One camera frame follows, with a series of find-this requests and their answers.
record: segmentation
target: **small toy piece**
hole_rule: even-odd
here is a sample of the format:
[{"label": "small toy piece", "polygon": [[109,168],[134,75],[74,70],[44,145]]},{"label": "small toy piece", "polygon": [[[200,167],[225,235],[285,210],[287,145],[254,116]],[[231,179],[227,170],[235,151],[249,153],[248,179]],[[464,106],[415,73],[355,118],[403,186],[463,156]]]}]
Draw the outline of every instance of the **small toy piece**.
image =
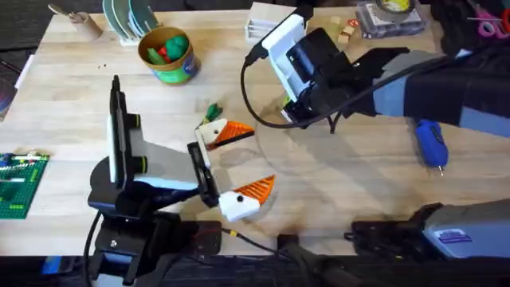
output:
[{"label": "small toy piece", "polygon": [[162,58],[163,60],[165,60],[165,62],[166,62],[167,64],[170,64],[170,63],[171,63],[170,59],[169,59],[169,58],[168,58],[168,56],[167,56],[167,47],[165,47],[165,46],[161,47],[161,48],[158,50],[158,54],[159,54],[159,56],[161,56],[161,58]]},{"label": "small toy piece", "polygon": [[216,118],[218,118],[223,112],[223,108],[219,106],[218,103],[214,103],[212,105],[210,105],[207,109],[207,114],[206,116],[204,116],[204,118],[202,119],[202,121],[200,122],[200,124],[198,125],[199,127],[203,124],[208,124],[214,120],[216,120]]},{"label": "small toy piece", "polygon": [[154,65],[166,65],[167,63],[161,56],[159,56],[158,52],[154,48],[147,49],[147,54],[149,56],[149,60]]},{"label": "small toy piece", "polygon": [[347,21],[347,25],[343,28],[342,32],[338,36],[337,41],[339,43],[347,45],[349,43],[349,40],[351,39],[352,34],[355,31],[355,28],[359,25],[359,22],[357,19],[349,19]]},{"label": "small toy piece", "polygon": [[189,44],[188,39],[184,35],[178,35],[168,39],[165,43],[165,47],[167,48],[167,56],[170,61],[177,61],[184,56],[188,50]]}]

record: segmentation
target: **orange toy piece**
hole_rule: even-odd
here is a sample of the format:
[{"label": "orange toy piece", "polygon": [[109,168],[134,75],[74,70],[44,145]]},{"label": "orange toy piece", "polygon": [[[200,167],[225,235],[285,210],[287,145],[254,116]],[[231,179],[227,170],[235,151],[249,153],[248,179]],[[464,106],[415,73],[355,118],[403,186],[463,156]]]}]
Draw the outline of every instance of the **orange toy piece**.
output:
[{"label": "orange toy piece", "polygon": [[171,63],[170,59],[167,56],[167,47],[165,46],[161,47],[161,49],[158,50],[158,54],[163,58],[163,60],[165,60],[167,64]]},{"label": "orange toy piece", "polygon": [[271,175],[265,179],[261,179],[254,183],[239,187],[234,191],[252,199],[256,199],[262,205],[271,194],[271,190],[274,186],[274,177],[274,175]]}]

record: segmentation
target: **wooden block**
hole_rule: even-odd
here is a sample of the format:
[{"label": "wooden block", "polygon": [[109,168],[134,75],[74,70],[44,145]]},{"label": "wooden block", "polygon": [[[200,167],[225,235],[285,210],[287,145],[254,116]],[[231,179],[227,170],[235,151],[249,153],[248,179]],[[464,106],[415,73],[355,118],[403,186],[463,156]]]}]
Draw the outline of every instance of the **wooden block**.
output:
[{"label": "wooden block", "polygon": [[338,39],[336,39],[337,42],[342,44],[348,44],[349,43],[349,36],[345,34],[338,35]]},{"label": "wooden block", "polygon": [[347,25],[343,28],[342,33],[345,33],[345,34],[351,36],[354,33],[354,27]]}]

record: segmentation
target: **blue object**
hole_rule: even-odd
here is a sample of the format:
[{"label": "blue object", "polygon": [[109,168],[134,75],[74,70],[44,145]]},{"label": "blue object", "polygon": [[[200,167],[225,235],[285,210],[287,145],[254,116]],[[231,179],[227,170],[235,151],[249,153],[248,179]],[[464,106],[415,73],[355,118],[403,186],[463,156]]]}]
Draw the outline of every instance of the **blue object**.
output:
[{"label": "blue object", "polygon": [[10,164],[10,160],[13,157],[13,154],[6,153],[0,154],[0,167],[7,167]]},{"label": "blue object", "polygon": [[441,126],[434,121],[418,120],[415,132],[425,165],[439,168],[442,175],[442,168],[448,163],[448,148]]},{"label": "blue object", "polygon": [[56,274],[61,264],[62,256],[48,256],[45,264],[42,266],[43,274]]}]

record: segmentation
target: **green toy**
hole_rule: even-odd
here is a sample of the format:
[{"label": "green toy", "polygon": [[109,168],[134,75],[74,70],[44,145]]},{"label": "green toy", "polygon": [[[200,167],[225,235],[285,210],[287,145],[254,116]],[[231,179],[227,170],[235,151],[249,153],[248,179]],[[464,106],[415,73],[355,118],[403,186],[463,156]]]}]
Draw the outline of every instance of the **green toy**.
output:
[{"label": "green toy", "polygon": [[188,39],[184,35],[178,35],[168,39],[165,46],[167,47],[167,56],[170,58],[170,61],[176,61],[184,56],[188,50],[189,44]]},{"label": "green toy", "polygon": [[151,60],[154,65],[166,65],[167,63],[161,56],[159,56],[158,52],[154,48],[147,49],[147,54],[149,56],[149,60]]}]

